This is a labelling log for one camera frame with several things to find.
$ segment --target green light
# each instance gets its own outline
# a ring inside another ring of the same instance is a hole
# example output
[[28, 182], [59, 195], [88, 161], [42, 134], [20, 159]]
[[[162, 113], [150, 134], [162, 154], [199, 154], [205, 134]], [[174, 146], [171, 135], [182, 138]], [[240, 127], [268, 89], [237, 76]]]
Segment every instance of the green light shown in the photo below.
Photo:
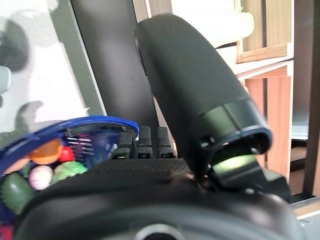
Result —
[[224, 174], [231, 170], [246, 166], [255, 161], [256, 158], [254, 155], [235, 156], [222, 162], [219, 162], [218, 164], [212, 166], [212, 168], [217, 174]]

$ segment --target toy ball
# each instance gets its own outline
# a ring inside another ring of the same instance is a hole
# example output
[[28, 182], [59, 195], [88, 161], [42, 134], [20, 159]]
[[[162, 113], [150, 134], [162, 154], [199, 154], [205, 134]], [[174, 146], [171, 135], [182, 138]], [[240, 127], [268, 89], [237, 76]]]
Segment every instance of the toy ball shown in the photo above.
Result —
[[35, 190], [49, 187], [54, 171], [45, 165], [37, 166], [29, 173], [29, 183]]
[[54, 169], [52, 184], [64, 180], [67, 177], [73, 177], [76, 174], [83, 174], [87, 168], [77, 161], [67, 161]]
[[52, 164], [59, 158], [61, 151], [61, 140], [56, 138], [32, 151], [30, 157], [38, 165]]
[[35, 194], [28, 182], [17, 172], [4, 177], [0, 193], [3, 203], [16, 214], [20, 214], [24, 205]]
[[71, 147], [69, 147], [69, 146], [62, 147], [62, 151], [59, 156], [59, 161], [64, 163], [64, 162], [70, 162], [70, 161], [74, 161], [74, 160], [75, 160], [75, 156], [74, 156], [74, 153], [73, 153]]
[[0, 240], [11, 240], [13, 230], [14, 228], [11, 225], [0, 226]]
[[25, 165], [27, 165], [29, 163], [29, 161], [30, 161], [30, 157], [24, 156], [23, 158], [19, 159], [14, 164], [12, 164], [9, 168], [7, 168], [4, 171], [4, 174], [10, 174], [12, 172], [15, 172], [15, 171], [22, 169]]

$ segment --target orange ball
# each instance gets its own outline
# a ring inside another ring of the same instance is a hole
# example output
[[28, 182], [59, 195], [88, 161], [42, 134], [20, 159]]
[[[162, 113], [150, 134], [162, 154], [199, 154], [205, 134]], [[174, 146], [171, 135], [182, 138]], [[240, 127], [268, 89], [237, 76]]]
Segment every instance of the orange ball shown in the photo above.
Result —
[[62, 151], [59, 138], [51, 140], [30, 153], [32, 161], [38, 165], [52, 164], [58, 160]]
[[12, 164], [10, 167], [8, 167], [5, 171], [4, 174], [10, 174], [12, 172], [18, 171], [22, 169], [25, 165], [27, 165], [30, 161], [30, 157], [24, 156], [23, 158], [19, 159], [16, 161], [14, 164]]

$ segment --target red ball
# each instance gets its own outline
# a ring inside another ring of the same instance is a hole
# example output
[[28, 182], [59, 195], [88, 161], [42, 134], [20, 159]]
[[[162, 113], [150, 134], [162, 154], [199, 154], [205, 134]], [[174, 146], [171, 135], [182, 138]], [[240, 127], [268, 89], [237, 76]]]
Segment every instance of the red ball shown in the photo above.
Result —
[[74, 153], [69, 146], [64, 146], [62, 147], [62, 152], [59, 156], [59, 161], [64, 163], [64, 162], [71, 162], [75, 160]]
[[0, 240], [11, 240], [13, 227], [10, 225], [1, 225], [0, 226]]

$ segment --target green ball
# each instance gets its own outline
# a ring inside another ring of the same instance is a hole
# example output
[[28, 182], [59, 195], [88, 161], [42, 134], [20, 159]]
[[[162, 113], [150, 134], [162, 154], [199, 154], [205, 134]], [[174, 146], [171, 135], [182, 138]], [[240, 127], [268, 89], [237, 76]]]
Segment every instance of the green ball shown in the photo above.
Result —
[[35, 192], [24, 178], [13, 172], [4, 177], [0, 194], [4, 204], [16, 214], [20, 214]]
[[76, 174], [83, 174], [87, 171], [87, 168], [77, 161], [67, 161], [54, 170], [51, 184], [64, 180], [67, 177], [73, 177]]

